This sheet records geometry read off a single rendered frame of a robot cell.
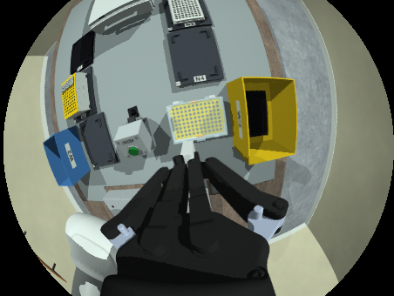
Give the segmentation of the blue bin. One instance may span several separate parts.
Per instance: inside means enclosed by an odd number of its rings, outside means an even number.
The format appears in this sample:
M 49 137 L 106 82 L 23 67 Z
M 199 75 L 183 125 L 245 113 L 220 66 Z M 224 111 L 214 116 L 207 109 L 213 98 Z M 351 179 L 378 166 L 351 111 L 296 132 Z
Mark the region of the blue bin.
M 60 131 L 49 138 L 43 142 L 43 145 L 58 186 L 74 186 L 91 170 L 80 142 L 77 126 Z

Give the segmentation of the yellow open-top bin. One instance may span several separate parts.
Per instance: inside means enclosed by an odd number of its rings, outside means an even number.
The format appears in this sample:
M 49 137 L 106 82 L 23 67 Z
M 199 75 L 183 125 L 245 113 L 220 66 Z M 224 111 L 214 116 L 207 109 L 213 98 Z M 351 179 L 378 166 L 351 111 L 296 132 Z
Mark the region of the yellow open-top bin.
M 234 148 L 248 165 L 296 154 L 297 103 L 294 79 L 239 77 L 227 83 L 227 89 Z M 245 91 L 266 91 L 268 135 L 249 137 Z

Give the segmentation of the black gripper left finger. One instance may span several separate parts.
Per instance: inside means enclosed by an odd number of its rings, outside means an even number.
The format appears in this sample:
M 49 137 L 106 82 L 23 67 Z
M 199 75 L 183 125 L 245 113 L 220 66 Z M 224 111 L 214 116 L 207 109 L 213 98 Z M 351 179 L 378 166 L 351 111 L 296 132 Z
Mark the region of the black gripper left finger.
M 145 228 L 141 247 L 154 257 L 167 251 L 174 214 L 187 213 L 187 142 L 173 163 L 172 169 L 159 168 L 122 211 L 101 226 L 100 231 L 117 250 Z

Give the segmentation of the black assay plate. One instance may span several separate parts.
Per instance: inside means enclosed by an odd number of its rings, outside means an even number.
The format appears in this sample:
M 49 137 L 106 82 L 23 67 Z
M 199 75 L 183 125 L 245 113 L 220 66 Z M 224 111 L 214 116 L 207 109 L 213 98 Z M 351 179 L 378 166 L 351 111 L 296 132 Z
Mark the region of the black assay plate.
M 247 108 L 248 108 L 249 137 L 251 138 L 251 137 L 268 135 L 268 113 L 267 113 L 266 91 L 245 91 L 245 92 L 246 92 L 246 100 L 247 100 Z

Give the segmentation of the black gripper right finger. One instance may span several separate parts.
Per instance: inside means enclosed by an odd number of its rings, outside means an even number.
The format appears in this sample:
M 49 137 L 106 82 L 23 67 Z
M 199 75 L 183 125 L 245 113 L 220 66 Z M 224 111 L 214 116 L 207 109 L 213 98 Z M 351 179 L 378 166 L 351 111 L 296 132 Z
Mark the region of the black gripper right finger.
M 261 192 L 217 158 L 199 161 L 193 140 L 187 141 L 189 231 L 196 252 L 210 254 L 219 247 L 204 178 L 208 178 L 219 194 L 248 223 L 249 230 L 262 235 L 268 242 L 281 230 L 289 207 L 286 199 Z

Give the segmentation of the grey bench mat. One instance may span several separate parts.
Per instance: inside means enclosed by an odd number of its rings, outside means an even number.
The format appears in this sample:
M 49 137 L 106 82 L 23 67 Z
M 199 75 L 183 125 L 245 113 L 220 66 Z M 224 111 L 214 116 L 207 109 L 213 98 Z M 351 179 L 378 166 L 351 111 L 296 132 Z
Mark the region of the grey bench mat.
M 59 131 L 77 126 L 86 160 L 90 166 L 78 185 L 86 200 L 103 201 L 104 186 L 145 184 L 163 166 L 173 168 L 173 157 L 180 155 L 182 144 L 174 144 L 166 106 L 175 101 L 190 102 L 215 95 L 223 97 L 228 134 L 205 141 L 194 140 L 200 161 L 218 158 L 251 185 L 275 177 L 275 159 L 248 165 L 234 148 L 227 83 L 239 77 L 271 77 L 268 58 L 253 14 L 246 0 L 203 0 L 221 59 L 223 79 L 176 86 L 169 32 L 162 0 L 154 0 L 153 11 L 131 19 L 99 35 L 93 44 L 92 79 L 97 113 L 76 124 L 66 119 L 61 86 L 70 77 L 71 49 L 91 30 L 88 25 L 95 0 L 83 0 L 66 21 L 58 47 L 55 69 L 55 106 Z M 81 71 L 81 72 L 82 72 Z M 114 143 L 118 128 L 128 124 L 128 110 L 137 106 L 136 120 L 147 118 L 155 148 L 151 154 L 127 159 Z M 119 162 L 93 167 L 79 124 L 104 112 L 107 128 Z

